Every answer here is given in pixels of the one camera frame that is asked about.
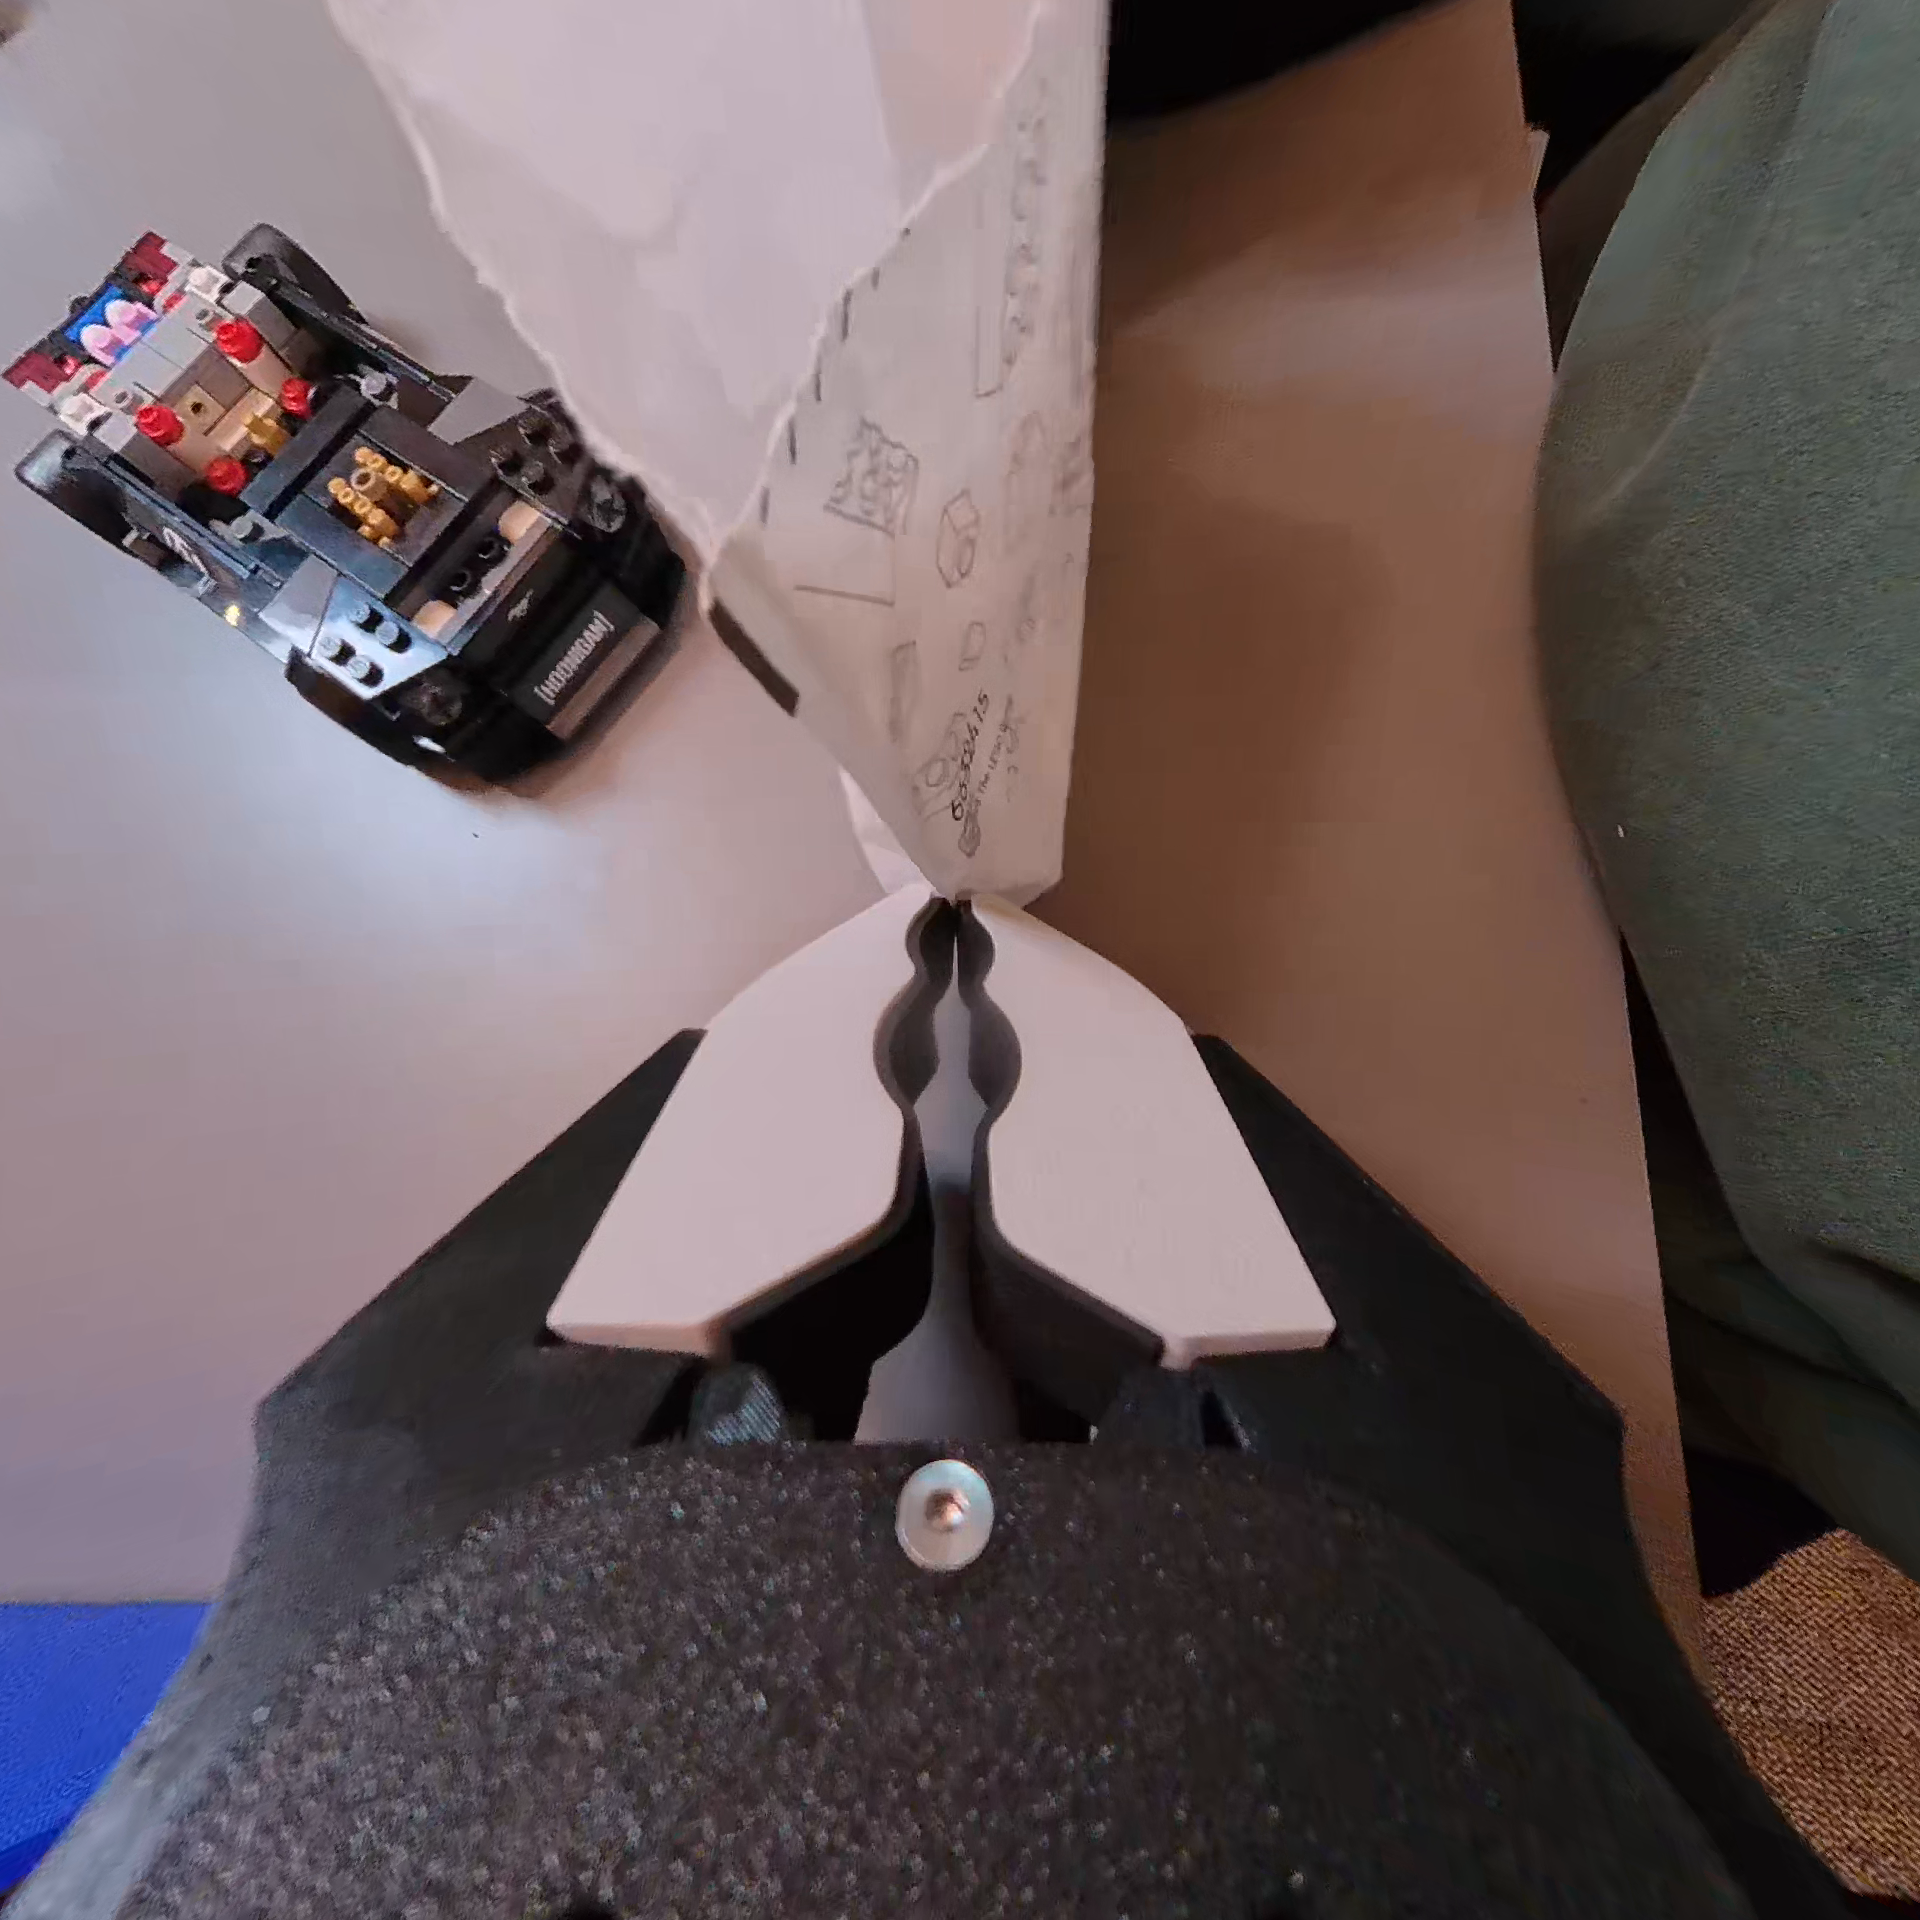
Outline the blue plastic bin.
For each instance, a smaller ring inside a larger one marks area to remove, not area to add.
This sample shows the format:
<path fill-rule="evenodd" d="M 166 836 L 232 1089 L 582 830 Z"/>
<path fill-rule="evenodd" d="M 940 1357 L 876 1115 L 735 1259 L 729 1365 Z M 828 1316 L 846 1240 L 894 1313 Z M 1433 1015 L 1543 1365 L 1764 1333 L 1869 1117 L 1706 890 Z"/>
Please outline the blue plastic bin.
<path fill-rule="evenodd" d="M 0 1605 L 0 1890 L 58 1845 L 188 1659 L 208 1602 Z"/>

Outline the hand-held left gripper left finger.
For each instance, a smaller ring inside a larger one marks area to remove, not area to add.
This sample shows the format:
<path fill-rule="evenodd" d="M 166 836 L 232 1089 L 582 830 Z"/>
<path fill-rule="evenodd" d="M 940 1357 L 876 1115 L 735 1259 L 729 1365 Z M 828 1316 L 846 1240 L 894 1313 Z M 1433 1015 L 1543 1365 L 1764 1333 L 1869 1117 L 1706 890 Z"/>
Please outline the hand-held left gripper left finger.
<path fill-rule="evenodd" d="M 782 1410 L 865 1410 L 931 1296 L 917 1095 L 951 975 L 951 905 L 906 885 L 695 1036 L 546 1328 L 754 1365 Z"/>

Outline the white paper bag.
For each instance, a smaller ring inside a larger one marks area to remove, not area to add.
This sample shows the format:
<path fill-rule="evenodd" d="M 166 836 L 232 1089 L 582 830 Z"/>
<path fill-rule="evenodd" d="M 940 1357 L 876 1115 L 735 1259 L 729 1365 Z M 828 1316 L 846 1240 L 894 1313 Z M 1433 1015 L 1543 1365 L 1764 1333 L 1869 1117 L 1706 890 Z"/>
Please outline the white paper bag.
<path fill-rule="evenodd" d="M 940 893 L 1066 866 L 1110 3 L 332 3 L 729 655 Z"/>

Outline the person's green sweater torso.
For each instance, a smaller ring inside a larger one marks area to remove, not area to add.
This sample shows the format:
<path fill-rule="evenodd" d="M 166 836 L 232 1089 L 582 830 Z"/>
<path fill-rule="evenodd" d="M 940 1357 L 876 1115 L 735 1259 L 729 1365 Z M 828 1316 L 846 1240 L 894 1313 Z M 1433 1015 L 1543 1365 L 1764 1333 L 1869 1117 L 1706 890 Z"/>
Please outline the person's green sweater torso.
<path fill-rule="evenodd" d="M 1720 15 L 1543 202 L 1533 601 L 1727 1593 L 1920 1568 L 1920 24 Z"/>

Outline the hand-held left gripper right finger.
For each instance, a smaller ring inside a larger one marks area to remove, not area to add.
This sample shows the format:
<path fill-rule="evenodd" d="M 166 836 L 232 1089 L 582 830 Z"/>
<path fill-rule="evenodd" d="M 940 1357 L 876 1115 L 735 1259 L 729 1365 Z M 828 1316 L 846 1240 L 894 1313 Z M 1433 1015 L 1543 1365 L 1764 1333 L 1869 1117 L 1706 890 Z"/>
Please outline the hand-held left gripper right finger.
<path fill-rule="evenodd" d="M 1012 1384 L 1096 1428 L 1138 1376 L 1306 1357 L 1338 1319 L 1185 1019 L 1110 958 L 981 893 L 971 1316 Z"/>

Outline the black lego car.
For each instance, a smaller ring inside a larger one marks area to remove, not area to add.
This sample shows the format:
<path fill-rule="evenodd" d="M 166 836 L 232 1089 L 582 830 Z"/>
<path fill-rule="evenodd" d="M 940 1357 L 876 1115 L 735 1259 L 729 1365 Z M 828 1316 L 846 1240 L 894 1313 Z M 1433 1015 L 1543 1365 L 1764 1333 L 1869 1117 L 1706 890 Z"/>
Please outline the black lego car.
<path fill-rule="evenodd" d="M 4 387 L 48 413 L 20 487 L 440 779 L 559 763 L 683 594 L 555 390 L 421 368 L 274 224 L 222 261 L 142 231 Z"/>

